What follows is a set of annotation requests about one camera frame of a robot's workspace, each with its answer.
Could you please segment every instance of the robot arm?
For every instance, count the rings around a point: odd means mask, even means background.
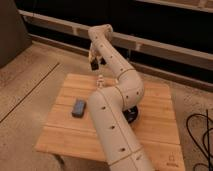
[[[153,171],[122,113],[141,100],[143,83],[136,70],[109,43],[112,32],[110,25],[89,30],[91,61],[102,56],[119,82],[93,92],[88,100],[89,111],[112,171]]]

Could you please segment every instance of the wooden table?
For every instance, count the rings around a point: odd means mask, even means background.
[[[69,74],[47,116],[35,146],[39,152],[105,161],[93,122],[85,109],[82,119],[71,111],[76,98],[87,100],[96,89],[95,76]],[[107,85],[115,80],[105,78]],[[166,84],[145,82],[140,115],[131,125],[157,171],[185,170],[170,89]]]

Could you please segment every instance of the speckled floor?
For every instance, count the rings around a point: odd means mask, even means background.
[[[45,61],[43,61],[42,58],[40,58],[40,60],[47,63],[47,66],[53,61],[57,61],[60,64],[0,123],[0,170],[2,171],[60,170],[58,163],[51,155],[38,153],[34,150],[34,145],[41,132],[42,125],[54,103],[60,85],[67,73],[70,72],[93,75],[102,73],[104,76],[111,76],[111,72],[106,67],[99,71],[92,72],[87,58],[78,54],[35,42],[30,48],[39,51],[39,55],[45,58]],[[38,65],[39,61],[37,66],[32,65],[31,70],[37,70],[37,73],[43,72],[42,68],[39,68]],[[17,75],[17,78],[22,77],[28,81],[31,79],[36,80],[38,77],[40,78],[39,74],[33,73],[34,74],[30,76],[29,72],[22,72]],[[146,74],[143,74],[143,78],[169,84],[176,112],[186,170],[192,170],[195,163],[203,161],[203,156],[198,152],[189,138],[185,128],[185,120],[187,116],[193,112],[204,112],[206,108],[213,108],[213,94]],[[14,84],[13,81],[14,80],[10,80],[3,89],[6,90],[9,85],[14,87],[18,86]],[[198,120],[197,124],[192,125],[198,137],[204,124],[202,120]],[[66,170],[69,171],[108,170],[106,163],[67,157],[64,157],[64,159],[67,166]]]

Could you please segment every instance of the black wall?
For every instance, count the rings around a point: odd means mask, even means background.
[[[213,14],[134,0],[15,0],[19,9],[213,53]]]
[[[213,53],[213,14],[134,0],[15,0],[19,9],[86,25],[110,23],[117,32]],[[80,47],[90,41],[28,25],[31,33]],[[128,53],[118,49],[124,56]],[[185,64],[132,52],[131,60],[213,83],[213,73]]]

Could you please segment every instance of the cable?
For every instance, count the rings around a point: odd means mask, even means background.
[[[197,140],[195,139],[195,137],[192,135],[192,132],[190,130],[189,127],[189,122],[192,118],[194,117],[202,117],[206,119],[206,131],[204,132],[203,136],[202,136],[202,146],[197,142]],[[190,137],[192,138],[193,142],[195,143],[195,145],[198,147],[198,149],[202,152],[202,154],[204,155],[204,157],[207,159],[208,161],[208,165],[204,164],[204,163],[197,163],[194,165],[193,167],[193,171],[196,171],[198,167],[206,167],[209,171],[213,171],[213,164],[211,162],[211,158],[213,157],[213,155],[211,154],[210,151],[210,139],[209,139],[209,134],[210,132],[213,130],[213,127],[209,128],[209,123],[213,124],[213,120],[208,116],[208,110],[206,110],[206,115],[204,114],[200,114],[200,113],[194,113],[192,115],[190,115],[187,120],[186,120],[186,128],[187,131],[190,135]]]

